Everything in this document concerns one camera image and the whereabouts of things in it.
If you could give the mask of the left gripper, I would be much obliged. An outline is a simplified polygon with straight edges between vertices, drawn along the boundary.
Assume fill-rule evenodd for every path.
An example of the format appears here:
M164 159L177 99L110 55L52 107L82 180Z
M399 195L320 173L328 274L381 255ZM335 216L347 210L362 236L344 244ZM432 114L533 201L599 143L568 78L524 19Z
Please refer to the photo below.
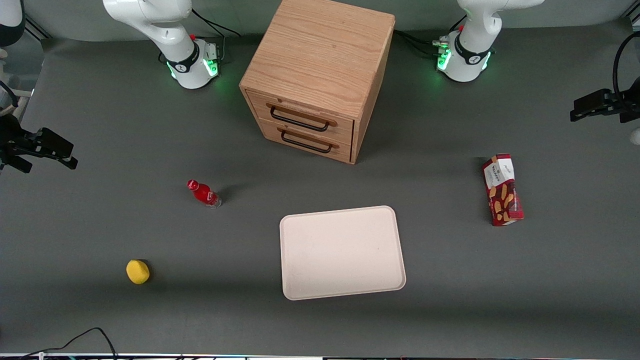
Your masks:
M602 88L574 100L570 121L577 122L594 116L614 116L617 111L621 124L640 118L640 76L637 76L630 88L620 91L618 75L613 75L612 91Z

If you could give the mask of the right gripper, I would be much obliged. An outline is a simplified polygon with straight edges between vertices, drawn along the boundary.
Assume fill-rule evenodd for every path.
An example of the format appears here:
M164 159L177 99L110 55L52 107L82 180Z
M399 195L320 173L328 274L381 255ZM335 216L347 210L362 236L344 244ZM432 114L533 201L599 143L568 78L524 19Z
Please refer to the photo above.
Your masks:
M29 132L21 127L18 119L12 114L5 114L0 118L1 171L5 167L13 167L21 173L30 173L33 165L20 155L48 158L66 166L67 169L76 170L78 160L72 156L73 148L74 145L70 141L51 129L42 127L39 132Z

